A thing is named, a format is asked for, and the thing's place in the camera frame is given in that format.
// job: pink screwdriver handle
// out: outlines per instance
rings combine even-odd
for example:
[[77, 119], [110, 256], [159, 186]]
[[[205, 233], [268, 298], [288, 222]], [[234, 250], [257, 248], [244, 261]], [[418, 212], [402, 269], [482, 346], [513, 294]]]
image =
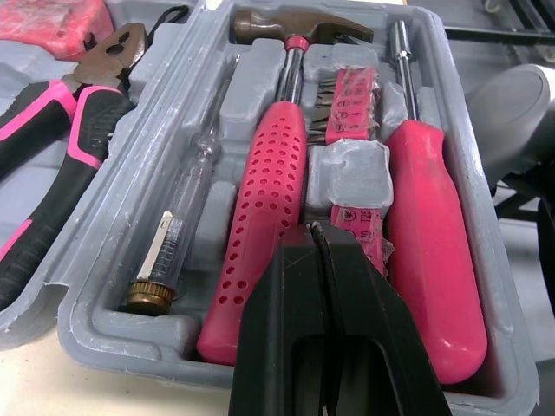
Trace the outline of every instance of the pink screwdriver handle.
[[407, 303], [442, 384], [473, 375], [487, 338], [460, 201], [444, 165], [443, 132], [407, 120], [389, 138], [392, 284]]
[[246, 161], [224, 267], [197, 349], [205, 361], [234, 365], [245, 302], [279, 239], [297, 225], [306, 163], [303, 112], [288, 101], [265, 114]]

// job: brass cap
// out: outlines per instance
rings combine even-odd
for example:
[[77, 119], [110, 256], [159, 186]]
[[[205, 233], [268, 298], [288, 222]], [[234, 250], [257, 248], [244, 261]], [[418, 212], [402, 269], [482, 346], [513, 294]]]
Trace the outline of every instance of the brass cap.
[[135, 282], [129, 286], [126, 311], [139, 315], [167, 315], [173, 290], [159, 283]]

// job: pink screwdriver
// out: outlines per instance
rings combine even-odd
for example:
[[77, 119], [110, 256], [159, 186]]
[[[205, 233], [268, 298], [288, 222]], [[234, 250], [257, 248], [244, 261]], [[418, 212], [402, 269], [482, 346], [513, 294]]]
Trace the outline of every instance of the pink screwdriver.
[[442, 156], [444, 134], [418, 121], [407, 28], [394, 23], [393, 56], [409, 119], [390, 136], [394, 201], [387, 220], [395, 252], [391, 283], [408, 305], [442, 384], [482, 364], [487, 338], [460, 201]]

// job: metal shaft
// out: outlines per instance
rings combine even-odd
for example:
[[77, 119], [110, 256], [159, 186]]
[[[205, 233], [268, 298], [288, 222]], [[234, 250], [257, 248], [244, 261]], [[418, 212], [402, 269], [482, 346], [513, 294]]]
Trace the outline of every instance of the metal shaft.
[[407, 25], [403, 20], [399, 20], [393, 24], [390, 40], [391, 55], [397, 66], [399, 82], [405, 92], [408, 117], [411, 120], [418, 120], [418, 107], [416, 106], [415, 90], [413, 88], [413, 79], [410, 74], [409, 65], [410, 56], [412, 54], [410, 52], [410, 45], [408, 44]]
[[290, 101], [295, 104], [301, 102], [303, 56], [304, 51], [300, 48], [291, 48], [287, 51], [285, 66], [277, 85], [276, 101]]

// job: black plastic tool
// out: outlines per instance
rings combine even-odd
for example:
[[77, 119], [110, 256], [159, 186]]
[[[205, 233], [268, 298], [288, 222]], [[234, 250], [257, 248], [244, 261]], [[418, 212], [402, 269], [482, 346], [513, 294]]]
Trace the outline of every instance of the black plastic tool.
[[230, 416], [450, 415], [407, 306], [347, 231], [284, 235], [245, 305]]

